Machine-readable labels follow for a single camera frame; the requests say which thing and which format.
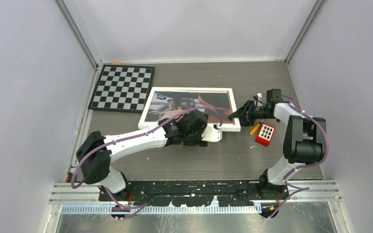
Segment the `orange handled screwdriver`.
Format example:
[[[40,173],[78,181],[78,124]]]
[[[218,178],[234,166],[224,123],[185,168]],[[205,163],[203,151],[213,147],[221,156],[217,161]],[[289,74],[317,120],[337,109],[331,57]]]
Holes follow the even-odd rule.
[[[257,130],[260,128],[260,126],[262,125],[262,122],[263,121],[256,123],[255,126],[251,129],[249,135],[251,136],[254,135],[257,132]]]

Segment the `white wooden photo frame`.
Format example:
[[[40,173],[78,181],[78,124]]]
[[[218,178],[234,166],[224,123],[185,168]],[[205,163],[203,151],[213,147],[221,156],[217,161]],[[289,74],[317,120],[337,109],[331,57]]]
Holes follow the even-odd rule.
[[[239,132],[240,122],[228,116],[237,110],[231,88],[153,87],[138,122],[144,129],[175,113],[197,107],[208,116],[208,124],[224,132]]]

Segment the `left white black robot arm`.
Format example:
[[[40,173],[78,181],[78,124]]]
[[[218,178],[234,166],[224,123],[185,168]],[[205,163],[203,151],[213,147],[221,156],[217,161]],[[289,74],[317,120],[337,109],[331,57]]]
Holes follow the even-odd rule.
[[[71,179],[72,188],[83,183],[99,183],[106,187],[118,201],[129,197],[130,189],[123,173],[111,164],[116,160],[143,150],[179,145],[194,137],[201,137],[207,127],[208,116],[199,110],[181,112],[165,118],[143,130],[120,135],[105,135],[100,131],[90,133],[76,152],[79,161],[76,168],[83,179],[76,183],[76,174]]]

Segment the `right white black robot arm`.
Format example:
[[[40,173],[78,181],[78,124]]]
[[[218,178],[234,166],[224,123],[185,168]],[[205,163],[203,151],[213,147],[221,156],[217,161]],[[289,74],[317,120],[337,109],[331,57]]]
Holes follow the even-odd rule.
[[[238,118],[244,127],[254,126],[259,119],[275,119],[286,125],[283,156],[259,177],[258,194],[271,199],[283,192],[296,172],[318,165],[327,157],[326,121],[296,108],[293,99],[283,100],[280,89],[267,90],[265,103],[259,104],[258,100],[259,96],[254,96],[228,118]]]

